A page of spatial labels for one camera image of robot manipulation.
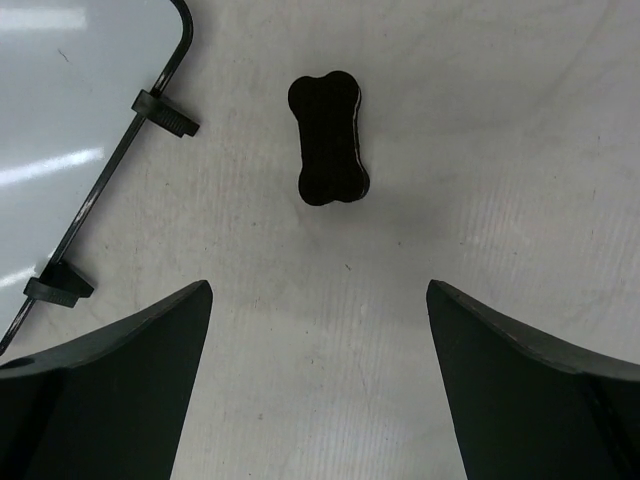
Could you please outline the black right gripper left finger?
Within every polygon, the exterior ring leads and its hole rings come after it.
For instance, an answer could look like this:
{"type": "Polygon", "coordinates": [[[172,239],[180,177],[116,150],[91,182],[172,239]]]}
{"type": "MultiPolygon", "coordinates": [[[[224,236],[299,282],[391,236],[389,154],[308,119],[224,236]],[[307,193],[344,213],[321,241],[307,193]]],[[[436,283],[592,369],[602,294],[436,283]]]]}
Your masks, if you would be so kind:
{"type": "Polygon", "coordinates": [[[2,478],[170,478],[212,305],[197,281],[3,364],[2,478]]]}

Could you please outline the black bone-shaped eraser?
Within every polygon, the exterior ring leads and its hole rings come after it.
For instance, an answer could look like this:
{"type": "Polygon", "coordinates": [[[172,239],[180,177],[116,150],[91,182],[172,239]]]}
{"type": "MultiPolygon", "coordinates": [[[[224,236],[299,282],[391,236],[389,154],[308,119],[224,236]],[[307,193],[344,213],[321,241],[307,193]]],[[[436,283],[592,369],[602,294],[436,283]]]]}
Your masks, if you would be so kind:
{"type": "Polygon", "coordinates": [[[300,138],[298,190],[305,203],[351,203],[368,193],[358,131],[361,99],[356,79],[344,71],[303,76],[289,87],[288,105],[300,138]]]}

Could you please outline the white whiteboard black frame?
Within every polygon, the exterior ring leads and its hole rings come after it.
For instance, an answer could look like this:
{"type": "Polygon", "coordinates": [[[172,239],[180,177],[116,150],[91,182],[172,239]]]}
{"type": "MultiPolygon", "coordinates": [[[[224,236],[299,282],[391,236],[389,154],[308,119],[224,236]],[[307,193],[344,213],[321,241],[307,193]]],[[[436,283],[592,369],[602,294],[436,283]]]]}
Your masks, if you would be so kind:
{"type": "Polygon", "coordinates": [[[193,40],[183,1],[1,5],[1,343],[34,304],[31,277],[64,256],[193,40]]]}

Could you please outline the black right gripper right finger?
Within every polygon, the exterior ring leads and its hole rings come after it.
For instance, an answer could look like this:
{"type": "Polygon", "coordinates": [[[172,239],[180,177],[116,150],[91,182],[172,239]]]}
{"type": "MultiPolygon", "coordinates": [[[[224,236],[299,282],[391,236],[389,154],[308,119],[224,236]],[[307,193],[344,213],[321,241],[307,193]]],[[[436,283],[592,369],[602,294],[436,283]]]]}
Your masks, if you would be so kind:
{"type": "Polygon", "coordinates": [[[470,479],[636,479],[639,367],[438,280],[429,324],[470,479]]]}

